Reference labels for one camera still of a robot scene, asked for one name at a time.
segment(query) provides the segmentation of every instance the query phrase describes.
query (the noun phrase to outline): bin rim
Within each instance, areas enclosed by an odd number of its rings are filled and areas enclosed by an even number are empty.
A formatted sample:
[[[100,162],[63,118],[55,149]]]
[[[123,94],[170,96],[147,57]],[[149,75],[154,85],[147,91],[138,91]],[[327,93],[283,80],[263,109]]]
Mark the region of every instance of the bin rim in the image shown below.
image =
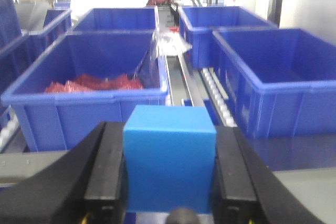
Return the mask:
[[[86,13],[84,13],[83,16],[81,16],[78,20],[78,22],[72,26],[68,31],[75,31],[75,29],[77,28],[77,26],[87,18],[88,15],[90,15],[92,12],[94,12],[95,10],[142,10],[142,9],[153,9],[154,10],[154,18],[155,18],[155,28],[154,29],[158,29],[159,28],[159,10],[157,6],[145,6],[142,8],[139,7],[97,7],[97,8],[92,8],[89,9]]]
[[[272,29],[259,29],[260,31],[271,31]],[[307,33],[301,28],[286,28],[279,29],[278,31],[299,31]],[[297,92],[336,92],[336,79],[335,80],[317,80],[317,81],[291,81],[291,82],[274,82],[264,83],[260,78],[251,70],[251,68],[245,63],[240,55],[226,42],[221,36],[220,32],[239,32],[239,31],[221,31],[215,30],[212,32],[213,38],[220,46],[221,50],[226,53],[226,56],[231,60],[232,64],[239,70],[239,72],[246,78],[257,91],[261,93],[297,93]],[[241,32],[248,33],[248,30],[241,30]],[[320,39],[312,34],[311,36],[316,39]]]
[[[183,22],[186,24],[188,30],[194,32],[194,33],[208,33],[209,31],[213,30],[213,28],[209,28],[209,27],[203,27],[203,26],[200,26],[200,27],[194,27],[189,18],[187,17],[185,11],[183,11],[183,9],[206,9],[206,8],[209,8],[209,9],[237,9],[237,10],[243,10],[247,13],[249,13],[250,15],[252,16],[255,16],[257,18],[259,18],[260,20],[262,20],[265,24],[265,27],[271,27],[271,28],[278,28],[278,26],[268,20],[265,20],[263,19],[261,16],[259,16],[258,14],[256,13],[253,13],[251,11],[249,11],[248,9],[246,8],[243,8],[241,6],[200,6],[200,7],[197,7],[197,6],[180,6],[181,8],[178,8],[177,11],[179,12],[179,15],[180,17],[182,18]],[[215,27],[214,29],[220,29],[220,28],[234,28],[234,27],[241,27],[241,28],[250,28],[250,27],[263,27],[263,25],[259,25],[259,26],[218,26],[218,27]]]

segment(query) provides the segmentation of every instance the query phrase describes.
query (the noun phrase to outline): blue plastic bin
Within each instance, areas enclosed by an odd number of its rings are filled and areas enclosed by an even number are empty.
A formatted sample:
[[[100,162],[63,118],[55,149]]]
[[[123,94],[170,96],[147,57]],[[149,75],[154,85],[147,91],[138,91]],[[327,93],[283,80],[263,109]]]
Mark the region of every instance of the blue plastic bin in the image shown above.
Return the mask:
[[[83,73],[102,79],[134,73],[152,35],[69,33],[48,47],[2,95],[2,102],[15,110],[30,150],[68,150],[100,121],[124,122],[137,104],[164,104],[169,92],[164,57],[144,61],[139,74],[147,78],[143,90],[44,93],[51,82],[65,83]]]
[[[94,8],[72,28],[73,31],[156,29],[158,8]]]
[[[0,49],[21,36],[13,0],[0,0]]]
[[[55,8],[70,9],[70,4],[71,4],[71,1],[63,0],[63,1],[58,1],[58,2],[54,3],[54,6],[55,6]]]
[[[0,94],[14,82],[36,58],[31,46],[31,38],[25,34],[17,37],[6,47],[0,49]],[[7,106],[0,103],[0,117],[6,118]]]
[[[301,29],[213,34],[216,74],[248,137],[336,132],[335,46]]]
[[[36,54],[42,53],[60,35],[64,34],[71,27],[70,9],[49,9],[47,11],[43,29],[30,31]]]
[[[180,34],[192,45],[189,52],[194,68],[213,67],[212,30],[221,27],[244,28],[268,26],[277,28],[239,6],[181,7]]]

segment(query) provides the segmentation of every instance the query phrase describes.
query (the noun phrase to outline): metal rail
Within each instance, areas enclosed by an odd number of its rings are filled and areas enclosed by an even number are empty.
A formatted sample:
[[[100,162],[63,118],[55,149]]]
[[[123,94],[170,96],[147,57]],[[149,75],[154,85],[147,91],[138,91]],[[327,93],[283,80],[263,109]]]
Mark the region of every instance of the metal rail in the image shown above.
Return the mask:
[[[187,87],[192,106],[205,106],[203,98],[197,87],[193,72],[189,71],[183,54],[180,54],[177,57],[180,62],[182,74],[184,77],[185,85]]]

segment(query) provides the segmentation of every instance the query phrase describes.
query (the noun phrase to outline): red items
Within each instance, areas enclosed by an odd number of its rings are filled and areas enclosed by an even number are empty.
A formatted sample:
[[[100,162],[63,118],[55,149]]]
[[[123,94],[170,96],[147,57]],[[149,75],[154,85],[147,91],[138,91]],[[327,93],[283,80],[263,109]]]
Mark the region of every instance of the red items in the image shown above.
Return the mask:
[[[113,80],[104,81],[88,74],[81,74],[74,79],[75,83],[86,86],[93,90],[115,89]]]
[[[139,79],[129,80],[126,74],[122,74],[114,80],[117,89],[143,89]]]
[[[46,88],[46,93],[61,92],[80,92],[92,90],[111,90],[111,89],[143,89],[143,85],[139,79],[128,79],[126,74],[118,76],[114,80],[101,80],[88,74],[82,74],[73,81],[67,81],[66,84],[52,82]]]
[[[148,0],[147,5],[170,5],[172,0]]]
[[[92,91],[92,89],[72,81],[67,81],[64,85],[58,82],[52,82],[51,85],[45,90],[46,93],[72,93],[80,91]]]

